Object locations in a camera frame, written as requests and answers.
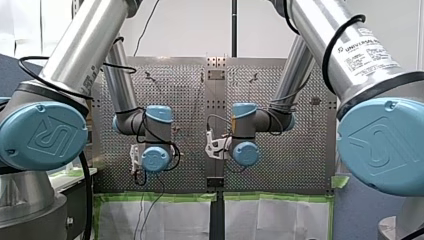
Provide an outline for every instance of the white wall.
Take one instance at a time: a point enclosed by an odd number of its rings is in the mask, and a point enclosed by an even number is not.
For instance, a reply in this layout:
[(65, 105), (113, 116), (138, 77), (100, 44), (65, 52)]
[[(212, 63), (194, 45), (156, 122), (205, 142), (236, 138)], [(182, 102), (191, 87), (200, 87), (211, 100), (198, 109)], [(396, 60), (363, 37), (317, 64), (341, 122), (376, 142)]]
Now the white wall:
[[(125, 22), (121, 34), (127, 55), (134, 52), (155, 1), (144, 0), (137, 15)], [(404, 67), (424, 69), (423, 1), (348, 3), (367, 15), (367, 24)], [(70, 2), (0, 0), (0, 53), (50, 55), (70, 22)], [(268, 0), (239, 0), (239, 57), (285, 58), (293, 38)], [(231, 0), (160, 0), (137, 55), (231, 55)]]
[(406, 69), (424, 69), (423, 0), (348, 0), (367, 16), (366, 24)]
[[(144, 0), (125, 22), (127, 55), (156, 0)], [(294, 34), (267, 0), (242, 0), (238, 6), (239, 57), (287, 57)], [(141, 41), (138, 56), (230, 56), (231, 0), (161, 0)]]

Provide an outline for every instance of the pegboard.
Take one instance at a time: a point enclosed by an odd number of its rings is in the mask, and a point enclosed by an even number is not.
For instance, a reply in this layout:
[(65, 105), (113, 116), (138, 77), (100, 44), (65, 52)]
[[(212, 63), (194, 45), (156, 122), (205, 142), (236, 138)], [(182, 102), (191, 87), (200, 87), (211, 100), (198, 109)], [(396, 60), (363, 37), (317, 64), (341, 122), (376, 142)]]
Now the pegboard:
[[(204, 114), (204, 63), (205, 59), (159, 59), (132, 58), (129, 62), (137, 68), (132, 75), (139, 106), (168, 105), (173, 111), (173, 142), (182, 154), (179, 167), (161, 175), (167, 192), (205, 192), (206, 144)], [(97, 108), (94, 118), (100, 119), (93, 140), (95, 163), (100, 171), (95, 179), (96, 192), (138, 191), (130, 176), (130, 146), (136, 143), (135, 136), (123, 136), (112, 130), (114, 116), (112, 101), (104, 78), (96, 85)], [(161, 186), (151, 181), (144, 189), (158, 190)]]
[[(267, 107), (283, 71), (284, 59), (226, 59), (226, 111), (230, 117), (234, 102), (256, 102)], [(174, 114), (173, 134), (184, 154), (180, 166), (161, 175), (167, 192), (205, 192), (206, 144), (205, 91), (207, 71), (204, 58), (130, 58), (137, 68), (133, 82), (140, 106), (164, 104)], [(252, 76), (257, 80), (251, 84)], [(100, 171), (95, 179), (96, 192), (139, 191), (130, 176), (130, 145), (135, 137), (122, 136), (112, 130), (112, 101), (105, 79), (99, 79), (93, 90), (93, 157)], [(312, 97), (320, 105), (310, 104)], [(259, 133), (260, 163), (241, 174), (225, 171), (225, 191), (277, 191), (322, 194), (330, 189), (335, 154), (335, 98), (314, 69), (311, 80), (302, 91), (297, 107), (295, 130), (274, 137)], [(234, 161), (229, 166), (237, 169)], [(160, 185), (146, 189), (159, 190)]]
[[(227, 60), (227, 117), (236, 102), (267, 108), (281, 77), (282, 60)], [(319, 99), (318, 105), (312, 99)], [(257, 133), (260, 162), (243, 173), (225, 171), (226, 191), (327, 193), (335, 159), (336, 99), (314, 67), (296, 106), (296, 125), (282, 136)], [(228, 167), (238, 170), (234, 161)]]

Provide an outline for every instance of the logo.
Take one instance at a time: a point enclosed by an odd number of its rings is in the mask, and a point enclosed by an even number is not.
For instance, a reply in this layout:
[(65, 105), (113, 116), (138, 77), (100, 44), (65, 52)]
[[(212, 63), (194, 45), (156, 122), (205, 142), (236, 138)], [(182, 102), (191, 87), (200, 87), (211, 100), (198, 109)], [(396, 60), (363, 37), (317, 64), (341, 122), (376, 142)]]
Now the logo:
[(38, 124), (28, 148), (52, 156), (66, 155), (77, 128), (57, 118), (45, 116)]
[(363, 161), (370, 174), (378, 175), (415, 161), (408, 139), (387, 118), (380, 118), (349, 136), (352, 152)]

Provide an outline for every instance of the blue joint cap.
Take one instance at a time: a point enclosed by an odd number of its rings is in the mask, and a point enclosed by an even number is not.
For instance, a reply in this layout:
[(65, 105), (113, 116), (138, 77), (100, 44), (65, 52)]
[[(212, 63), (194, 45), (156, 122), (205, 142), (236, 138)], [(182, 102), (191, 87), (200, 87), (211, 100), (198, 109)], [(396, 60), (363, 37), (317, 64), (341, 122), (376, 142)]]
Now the blue joint cap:
[(165, 170), (170, 161), (168, 152), (161, 147), (149, 147), (141, 155), (143, 169), (151, 173)]
[(168, 106), (151, 105), (146, 110), (147, 117), (162, 123), (172, 123), (172, 110)]
[(366, 185), (398, 196), (424, 196), (424, 104), (376, 98), (342, 118), (337, 148)]
[(121, 131), (118, 128), (118, 118), (115, 116), (113, 116), (113, 120), (112, 120), (112, 129), (117, 132), (117, 133), (121, 133)]
[(259, 161), (259, 148), (252, 142), (242, 142), (234, 148), (233, 158), (241, 166), (253, 166)]
[(59, 102), (30, 104), (0, 123), (0, 158), (16, 169), (49, 171), (73, 161), (87, 138), (76, 109)]
[(233, 118), (242, 118), (253, 114), (258, 109), (256, 103), (235, 103), (233, 105)]
[(292, 113), (291, 119), (290, 119), (290, 124), (289, 126), (284, 129), (284, 131), (290, 131), (294, 128), (294, 125), (296, 125), (296, 115), (294, 113)]

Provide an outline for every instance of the green tape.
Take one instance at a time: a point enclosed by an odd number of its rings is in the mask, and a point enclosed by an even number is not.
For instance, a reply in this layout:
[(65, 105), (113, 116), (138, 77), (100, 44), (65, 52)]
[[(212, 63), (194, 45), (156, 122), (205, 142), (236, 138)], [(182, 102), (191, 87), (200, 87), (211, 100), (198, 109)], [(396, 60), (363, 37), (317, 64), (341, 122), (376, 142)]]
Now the green tape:
[(328, 216), (328, 240), (333, 240), (333, 219), (334, 219), (334, 196), (329, 198), (329, 216)]
[(224, 200), (244, 201), (244, 200), (281, 200), (292, 202), (328, 203), (330, 200), (322, 195), (298, 195), (284, 193), (246, 192), (246, 193), (224, 193)]
[(66, 174), (66, 176), (68, 176), (68, 177), (81, 177), (83, 175), (84, 175), (84, 173), (81, 169), (71, 170), (71, 171), (68, 172), (68, 174)]
[(348, 176), (333, 176), (331, 177), (331, 187), (332, 188), (344, 188), (349, 182)]
[[(153, 202), (161, 194), (152, 192), (128, 192), (119, 194), (96, 194), (102, 202)], [(212, 202), (216, 201), (216, 194), (163, 194), (157, 202), (184, 203), (184, 202)]]
[(100, 228), (100, 208), (102, 206), (101, 198), (94, 197), (94, 240), (99, 240), (99, 228)]

